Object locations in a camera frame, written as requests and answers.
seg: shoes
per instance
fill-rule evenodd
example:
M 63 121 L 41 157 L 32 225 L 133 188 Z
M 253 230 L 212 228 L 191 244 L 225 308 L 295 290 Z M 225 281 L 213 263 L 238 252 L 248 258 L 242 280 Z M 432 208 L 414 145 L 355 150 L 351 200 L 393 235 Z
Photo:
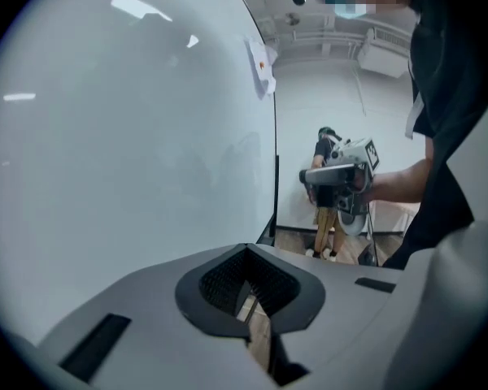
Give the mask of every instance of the shoes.
M 306 256 L 321 258 L 322 260 L 329 260 L 330 262 L 336 262 L 337 255 L 338 254 L 335 251 L 331 251 L 331 249 L 325 249 L 323 253 L 317 253 L 313 249 L 306 250 Z
M 329 260 L 330 262 L 336 262 L 336 256 L 338 253 L 335 251 L 331 251 L 331 249 L 325 249 L 324 250 L 324 259 Z

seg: black slot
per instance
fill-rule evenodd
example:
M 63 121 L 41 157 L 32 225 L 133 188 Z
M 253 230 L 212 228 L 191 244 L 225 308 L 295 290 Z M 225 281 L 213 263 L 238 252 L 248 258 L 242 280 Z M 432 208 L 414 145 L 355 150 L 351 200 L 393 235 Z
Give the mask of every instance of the black slot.
M 60 363 L 67 373 L 88 383 L 131 322 L 108 314 Z
M 369 279 L 368 277 L 360 277 L 355 281 L 355 284 L 385 293 L 392 293 L 396 287 L 394 283 L 382 282 L 381 280 Z
M 204 333 L 249 340 L 247 325 L 235 318 L 246 283 L 276 334 L 307 328 L 325 301 L 324 286 L 314 275 L 248 244 L 187 272 L 176 286 L 176 303 Z

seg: ceiling light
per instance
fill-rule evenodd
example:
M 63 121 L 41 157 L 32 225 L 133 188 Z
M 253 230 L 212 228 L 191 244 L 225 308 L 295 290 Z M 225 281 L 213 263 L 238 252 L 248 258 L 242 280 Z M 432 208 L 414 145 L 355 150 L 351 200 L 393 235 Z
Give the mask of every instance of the ceiling light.
M 3 96 L 3 101 L 33 100 L 35 97 L 35 93 L 7 94 Z
M 116 9 L 120 9 L 125 13 L 137 17 L 138 19 L 142 19 L 146 14 L 155 14 L 160 15 L 168 22 L 172 21 L 172 18 L 165 15 L 162 11 L 157 10 L 155 7 L 146 4 L 141 0 L 112 0 L 111 5 Z
M 187 48 L 191 48 L 198 44 L 198 38 L 195 35 L 190 36 L 190 42 L 186 45 Z

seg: white ceiling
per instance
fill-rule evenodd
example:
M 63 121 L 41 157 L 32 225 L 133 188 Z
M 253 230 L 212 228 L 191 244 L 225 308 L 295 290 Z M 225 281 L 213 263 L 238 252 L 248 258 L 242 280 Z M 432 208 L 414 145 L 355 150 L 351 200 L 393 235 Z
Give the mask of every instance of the white ceiling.
M 408 8 L 343 19 L 334 14 L 330 5 L 306 0 L 296 6 L 292 0 L 245 0 L 258 24 L 264 40 L 280 53 L 279 61 L 293 58 L 354 58 L 360 43 L 372 27 L 383 28 L 410 40 L 416 15 Z M 300 22 L 286 23 L 286 15 L 296 13 Z M 349 43 L 354 48 L 349 51 Z

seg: white curved panel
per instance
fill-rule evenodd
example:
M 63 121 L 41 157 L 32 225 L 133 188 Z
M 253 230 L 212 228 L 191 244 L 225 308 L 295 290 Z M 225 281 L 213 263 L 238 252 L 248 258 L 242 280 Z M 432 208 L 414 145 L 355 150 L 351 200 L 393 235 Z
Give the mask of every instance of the white curved panel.
M 37 343 L 131 271 L 257 240 L 274 106 L 246 37 L 242 0 L 31 1 L 0 46 L 5 327 Z

